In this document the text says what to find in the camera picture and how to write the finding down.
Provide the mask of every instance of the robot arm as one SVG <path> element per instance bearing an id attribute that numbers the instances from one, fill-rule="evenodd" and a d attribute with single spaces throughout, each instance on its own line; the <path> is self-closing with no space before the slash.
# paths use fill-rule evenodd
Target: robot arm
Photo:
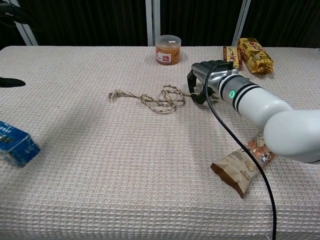
<path id="1" fill-rule="evenodd" d="M 195 63 L 188 75 L 190 92 L 196 78 L 202 84 L 210 69 L 221 61 Z M 233 68 L 217 67 L 208 86 L 236 112 L 263 131 L 268 148 L 275 154 L 304 163 L 320 164 L 320 110 L 293 110 L 288 103 L 238 74 Z M 202 91 L 192 99 L 203 103 Z"/>

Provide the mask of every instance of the blue package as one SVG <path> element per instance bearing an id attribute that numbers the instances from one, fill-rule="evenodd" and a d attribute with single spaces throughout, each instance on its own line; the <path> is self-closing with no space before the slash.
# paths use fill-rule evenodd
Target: blue package
<path id="1" fill-rule="evenodd" d="M 39 152 L 28 133 L 0 121 L 0 159 L 24 167 Z"/>

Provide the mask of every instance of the textured table cover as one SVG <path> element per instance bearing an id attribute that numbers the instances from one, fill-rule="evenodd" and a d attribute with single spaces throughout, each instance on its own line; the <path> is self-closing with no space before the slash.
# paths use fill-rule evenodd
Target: textured table cover
<path id="1" fill-rule="evenodd" d="M 296 109 L 319 109 L 320 51 L 268 48 L 274 73 L 245 77 Z M 31 134 L 40 154 L 24 168 L 0 161 L 0 239 L 266 240 L 272 209 L 259 175 L 244 199 L 210 165 L 239 147 L 208 106 L 190 98 L 152 112 L 114 89 L 158 97 L 163 85 L 188 92 L 196 62 L 222 47 L 182 47 L 163 66 L 153 47 L 25 47 L 0 51 L 0 120 Z M 215 107 L 243 141 L 258 131 L 223 102 Z M 266 175 L 278 239 L 320 239 L 320 165 L 277 157 Z"/>

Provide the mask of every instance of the jar lid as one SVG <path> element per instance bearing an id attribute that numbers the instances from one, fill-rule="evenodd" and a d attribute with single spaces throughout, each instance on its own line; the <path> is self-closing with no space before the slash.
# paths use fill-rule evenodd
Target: jar lid
<path id="1" fill-rule="evenodd" d="M 155 46 L 164 49 L 176 49 L 181 46 L 181 39 L 174 35 L 162 35 L 155 39 Z"/>

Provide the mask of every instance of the twisted rope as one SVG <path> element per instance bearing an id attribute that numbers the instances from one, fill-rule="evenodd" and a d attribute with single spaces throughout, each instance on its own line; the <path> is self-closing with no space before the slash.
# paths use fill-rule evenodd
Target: twisted rope
<path id="1" fill-rule="evenodd" d="M 174 98 L 170 96 L 170 94 L 179 95 L 180 98 Z M 129 98 L 136 98 L 139 99 L 143 104 L 145 104 L 148 108 L 150 108 L 154 112 L 169 112 L 175 110 L 177 108 L 176 103 L 182 103 L 183 105 L 186 104 L 185 97 L 191 97 L 191 95 L 197 95 L 196 93 L 187 93 L 182 92 L 179 88 L 172 85 L 164 85 L 161 90 L 161 95 L 163 98 L 161 99 L 154 99 L 153 97 L 149 96 L 148 94 L 142 94 L 140 96 L 133 94 L 132 92 L 125 92 L 121 90 L 114 90 L 114 92 L 109 93 L 109 100 L 114 102 L 115 98 L 118 97 L 129 97 Z"/>

